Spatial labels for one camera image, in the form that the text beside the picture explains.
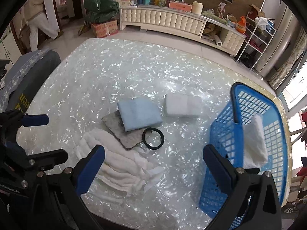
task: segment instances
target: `black rubber ring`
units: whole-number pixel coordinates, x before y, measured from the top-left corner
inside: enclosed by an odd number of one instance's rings
[[[150,146],[150,145],[146,142],[146,140],[145,140],[145,134],[146,134],[146,132],[148,132],[148,131],[155,131],[155,132],[157,132],[157,133],[160,135],[160,137],[161,137],[161,143],[160,143],[159,146],[153,147],[153,146]],[[160,148],[162,147],[162,145],[164,144],[164,135],[163,135],[163,133],[162,133],[160,130],[158,130],[158,129],[156,129],[156,128],[149,127],[149,128],[147,128],[147,129],[144,130],[144,132],[143,132],[143,134],[142,134],[142,140],[143,140],[143,143],[145,144],[145,146],[146,146],[147,148],[149,148],[149,149],[151,149],[151,150],[158,150],[158,149],[160,149]]]

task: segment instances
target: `blue plastic basket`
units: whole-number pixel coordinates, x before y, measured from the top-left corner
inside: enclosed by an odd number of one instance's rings
[[[280,113],[272,100],[256,90],[242,84],[234,83],[230,92],[231,101],[211,124],[210,144],[234,167],[243,165],[243,124],[251,122],[255,114],[262,114],[263,129],[268,152],[268,163],[260,170],[272,173],[279,201],[282,203],[287,178],[288,158],[284,127]],[[210,173],[206,170],[199,207],[211,218],[224,204],[227,195],[222,193]],[[236,218],[231,226],[240,225],[241,218]]]

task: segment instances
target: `blue folded cloth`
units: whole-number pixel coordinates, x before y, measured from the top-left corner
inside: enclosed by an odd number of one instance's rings
[[[125,131],[162,123],[159,109],[147,98],[135,98],[117,103]]]

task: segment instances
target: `curtain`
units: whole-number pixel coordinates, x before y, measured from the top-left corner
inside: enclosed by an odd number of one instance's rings
[[[287,61],[277,70],[273,77],[269,80],[269,83],[273,89],[277,89],[282,81],[287,77],[292,66],[298,57],[304,52],[307,47],[307,34],[302,28],[296,39],[294,48]]]

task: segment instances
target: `screw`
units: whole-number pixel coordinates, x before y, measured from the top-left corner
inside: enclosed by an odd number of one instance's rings
[[[27,181],[23,180],[23,181],[21,182],[21,186],[22,186],[23,188],[26,188],[26,187],[28,186]]]
[[[64,169],[64,173],[66,173],[66,174],[70,174],[72,171],[73,171],[73,169],[71,167]]]
[[[236,168],[237,172],[239,174],[243,174],[244,173],[244,169],[243,168]]]
[[[264,174],[266,175],[266,177],[271,177],[272,176],[271,172],[269,172],[269,171],[264,172]]]
[[[40,172],[37,173],[37,177],[39,177],[39,178],[43,177],[43,175],[44,175],[43,171],[40,171]]]

